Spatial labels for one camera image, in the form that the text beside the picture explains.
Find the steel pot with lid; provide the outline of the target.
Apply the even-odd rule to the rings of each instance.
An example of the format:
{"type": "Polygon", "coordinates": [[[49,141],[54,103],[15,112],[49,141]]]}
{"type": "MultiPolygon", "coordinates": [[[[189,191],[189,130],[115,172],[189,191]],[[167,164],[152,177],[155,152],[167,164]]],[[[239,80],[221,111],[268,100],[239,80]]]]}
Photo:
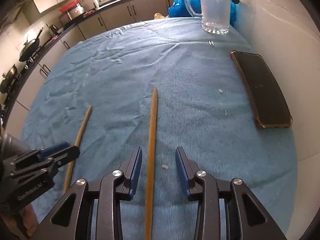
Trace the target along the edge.
{"type": "Polygon", "coordinates": [[[16,79],[18,70],[13,65],[7,73],[3,73],[3,80],[1,81],[0,92],[5,94],[8,92],[12,82],[16,79]]]}

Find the lower kitchen cabinets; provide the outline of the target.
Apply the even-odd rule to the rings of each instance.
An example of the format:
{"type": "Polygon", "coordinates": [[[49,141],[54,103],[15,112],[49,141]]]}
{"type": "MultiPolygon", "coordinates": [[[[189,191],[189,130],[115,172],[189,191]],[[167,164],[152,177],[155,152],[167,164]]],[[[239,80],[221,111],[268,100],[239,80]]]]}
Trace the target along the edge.
{"type": "Polygon", "coordinates": [[[3,126],[19,137],[40,87],[63,54],[76,44],[123,25],[151,20],[155,13],[168,15],[173,0],[115,0],[80,18],[56,39],[49,41],[35,59],[17,62],[18,75],[5,100],[3,126]]]}

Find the blue towel table cloth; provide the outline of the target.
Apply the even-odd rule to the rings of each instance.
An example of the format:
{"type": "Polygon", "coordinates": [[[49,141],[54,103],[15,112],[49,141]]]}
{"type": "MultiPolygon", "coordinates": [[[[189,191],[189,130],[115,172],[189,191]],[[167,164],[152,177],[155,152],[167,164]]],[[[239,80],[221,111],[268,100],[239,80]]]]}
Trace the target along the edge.
{"type": "Polygon", "coordinates": [[[202,30],[193,18],[126,25],[67,50],[25,119],[32,148],[73,143],[88,107],[73,179],[94,181],[148,150],[158,90],[153,239],[193,239],[197,204],[182,192],[176,148],[217,179],[242,179],[283,232],[291,221],[297,155],[290,128],[259,129],[231,51],[252,52],[234,29],[202,30]]]}

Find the red basin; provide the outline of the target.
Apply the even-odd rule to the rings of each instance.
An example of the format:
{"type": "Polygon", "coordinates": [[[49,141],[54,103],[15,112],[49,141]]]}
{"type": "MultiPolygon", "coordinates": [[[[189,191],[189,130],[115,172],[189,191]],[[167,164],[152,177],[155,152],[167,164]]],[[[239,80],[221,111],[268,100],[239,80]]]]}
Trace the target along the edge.
{"type": "Polygon", "coordinates": [[[67,5],[61,7],[59,9],[59,12],[61,12],[63,14],[65,11],[68,11],[72,7],[76,6],[77,4],[79,4],[79,0],[73,0],[70,3],[68,3],[67,5]]]}

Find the blue plastic bag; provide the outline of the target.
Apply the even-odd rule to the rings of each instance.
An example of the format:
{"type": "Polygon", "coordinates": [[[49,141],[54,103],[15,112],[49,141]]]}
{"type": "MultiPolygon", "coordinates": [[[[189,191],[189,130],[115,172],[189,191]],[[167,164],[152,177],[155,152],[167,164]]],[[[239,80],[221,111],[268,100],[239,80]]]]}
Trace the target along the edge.
{"type": "MultiPolygon", "coordinates": [[[[200,14],[201,13],[201,0],[190,0],[192,9],[200,14]]],[[[168,9],[169,18],[173,17],[191,17],[191,14],[186,9],[184,0],[173,0],[168,9]]],[[[236,4],[231,2],[230,25],[234,26],[236,22],[236,4]]]]}

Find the black utensil holder cup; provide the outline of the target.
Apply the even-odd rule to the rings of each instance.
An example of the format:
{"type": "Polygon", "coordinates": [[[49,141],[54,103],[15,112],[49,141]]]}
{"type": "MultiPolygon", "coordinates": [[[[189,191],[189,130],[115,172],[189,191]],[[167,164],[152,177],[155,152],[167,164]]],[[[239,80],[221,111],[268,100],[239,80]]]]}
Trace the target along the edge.
{"type": "Polygon", "coordinates": [[[10,135],[7,131],[1,131],[1,160],[28,152],[29,150],[30,147],[25,142],[10,135]]]}

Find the black smartphone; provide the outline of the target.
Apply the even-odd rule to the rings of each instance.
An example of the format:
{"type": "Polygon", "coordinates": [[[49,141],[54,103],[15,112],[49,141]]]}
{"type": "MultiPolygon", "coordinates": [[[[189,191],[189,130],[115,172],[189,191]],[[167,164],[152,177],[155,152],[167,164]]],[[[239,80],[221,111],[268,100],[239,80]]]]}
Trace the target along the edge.
{"type": "Polygon", "coordinates": [[[284,95],[263,57],[231,51],[231,59],[244,82],[259,128],[287,128],[293,120],[284,95]]]}

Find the black wok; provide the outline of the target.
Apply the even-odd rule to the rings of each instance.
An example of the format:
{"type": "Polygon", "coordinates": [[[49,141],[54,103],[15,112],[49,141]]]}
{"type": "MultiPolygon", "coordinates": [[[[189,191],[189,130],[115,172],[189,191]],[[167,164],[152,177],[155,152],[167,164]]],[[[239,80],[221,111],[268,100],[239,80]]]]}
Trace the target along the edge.
{"type": "Polygon", "coordinates": [[[40,45],[40,35],[43,32],[43,28],[40,29],[37,36],[31,40],[26,39],[24,43],[24,47],[20,52],[19,61],[24,62],[27,61],[35,51],[37,51],[39,45],[40,45]]]}

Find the wooden chopstick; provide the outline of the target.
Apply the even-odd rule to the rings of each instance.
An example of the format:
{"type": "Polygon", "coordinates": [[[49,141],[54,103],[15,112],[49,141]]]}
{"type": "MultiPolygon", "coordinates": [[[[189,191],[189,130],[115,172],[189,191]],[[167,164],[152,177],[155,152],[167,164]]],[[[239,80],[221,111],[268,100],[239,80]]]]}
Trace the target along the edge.
{"type": "MultiPolygon", "coordinates": [[[[93,107],[92,105],[90,105],[88,107],[88,109],[86,111],[86,114],[85,114],[85,117],[84,117],[84,119],[83,119],[83,121],[81,123],[80,129],[79,129],[79,131],[77,133],[76,140],[75,140],[75,143],[74,143],[74,145],[77,146],[77,147],[80,146],[82,136],[84,134],[84,131],[85,131],[86,125],[88,123],[90,114],[92,113],[92,107],[93,107]]],[[[64,184],[63,184],[63,190],[62,190],[63,194],[65,194],[67,192],[67,190],[69,189],[69,187],[70,187],[74,164],[75,164],[74,160],[71,161],[68,164],[67,171],[66,171],[66,174],[65,174],[64,184]]]]}
{"type": "Polygon", "coordinates": [[[157,126],[157,98],[156,88],[152,91],[150,125],[148,138],[148,155],[146,163],[146,185],[145,185],[145,239],[152,238],[152,215],[153,215],[153,184],[155,168],[155,148],[156,148],[156,126],[157,126]]]}

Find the clear glass beer mug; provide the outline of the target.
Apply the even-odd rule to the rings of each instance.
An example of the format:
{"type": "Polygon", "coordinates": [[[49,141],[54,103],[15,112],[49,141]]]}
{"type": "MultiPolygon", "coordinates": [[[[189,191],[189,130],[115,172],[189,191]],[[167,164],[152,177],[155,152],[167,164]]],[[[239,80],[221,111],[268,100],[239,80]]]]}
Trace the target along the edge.
{"type": "Polygon", "coordinates": [[[225,35],[229,32],[231,0],[200,0],[200,13],[195,12],[190,0],[184,2],[189,14],[201,19],[204,31],[216,35],[225,35]]]}

